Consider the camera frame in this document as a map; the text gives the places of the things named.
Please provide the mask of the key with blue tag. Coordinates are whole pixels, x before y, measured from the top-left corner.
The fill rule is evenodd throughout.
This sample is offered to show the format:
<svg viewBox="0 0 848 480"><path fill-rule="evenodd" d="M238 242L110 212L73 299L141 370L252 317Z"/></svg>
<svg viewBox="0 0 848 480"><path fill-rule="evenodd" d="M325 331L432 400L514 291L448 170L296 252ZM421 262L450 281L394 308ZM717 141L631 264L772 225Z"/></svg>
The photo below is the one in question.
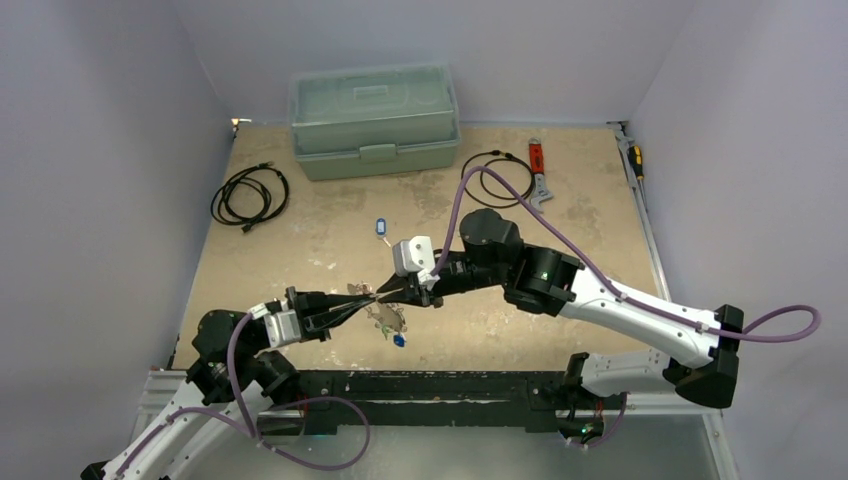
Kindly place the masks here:
<svg viewBox="0 0 848 480"><path fill-rule="evenodd" d="M378 218L375 222L375 233L377 237L387 246L392 247L392 243L387 237L388 224L384 218Z"/></svg>

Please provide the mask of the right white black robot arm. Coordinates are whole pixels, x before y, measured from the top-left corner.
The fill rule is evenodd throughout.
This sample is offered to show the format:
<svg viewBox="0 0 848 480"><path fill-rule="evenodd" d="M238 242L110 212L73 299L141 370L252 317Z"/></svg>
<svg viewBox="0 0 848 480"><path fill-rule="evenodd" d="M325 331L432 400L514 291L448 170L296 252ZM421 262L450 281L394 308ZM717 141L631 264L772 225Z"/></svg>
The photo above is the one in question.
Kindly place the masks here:
<svg viewBox="0 0 848 480"><path fill-rule="evenodd" d="M445 297L499 286L517 309L610 329L648 345L619 355L571 356L564 399L584 407L623 392L673 391L704 407L732 404L743 312L671 303L615 281L602 282L577 258L527 244L518 226L492 209L463 217L460 251L435 251L427 236L393 249L394 274L378 289L383 303L438 308Z"/></svg>

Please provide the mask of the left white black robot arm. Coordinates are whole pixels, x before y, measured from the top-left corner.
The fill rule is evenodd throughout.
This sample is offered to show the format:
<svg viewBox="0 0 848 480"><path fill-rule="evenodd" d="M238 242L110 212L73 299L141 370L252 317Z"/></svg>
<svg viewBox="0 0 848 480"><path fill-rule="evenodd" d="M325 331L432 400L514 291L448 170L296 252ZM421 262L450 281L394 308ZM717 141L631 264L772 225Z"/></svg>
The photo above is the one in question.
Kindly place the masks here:
<svg viewBox="0 0 848 480"><path fill-rule="evenodd" d="M231 433L296 464L321 470L321 465L267 441L256 417L270 408L293 409L305 416L313 400L280 347L326 341L333 328L376 300L373 293L326 294L290 287L283 298L259 303L244 313L209 312L192 341L199 358L167 405L122 453L88 465L81 478L176 479Z"/></svg>

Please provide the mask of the metal keyring with keys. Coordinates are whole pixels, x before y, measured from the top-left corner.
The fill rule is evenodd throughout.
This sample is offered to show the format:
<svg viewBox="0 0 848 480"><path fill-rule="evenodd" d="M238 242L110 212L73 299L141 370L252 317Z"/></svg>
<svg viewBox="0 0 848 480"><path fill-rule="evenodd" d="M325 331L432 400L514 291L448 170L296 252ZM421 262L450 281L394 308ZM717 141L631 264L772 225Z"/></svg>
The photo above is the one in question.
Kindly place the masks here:
<svg viewBox="0 0 848 480"><path fill-rule="evenodd" d="M407 325L404 309L399 304L375 301L363 310L386 340L391 340L398 348L406 347Z"/></svg>

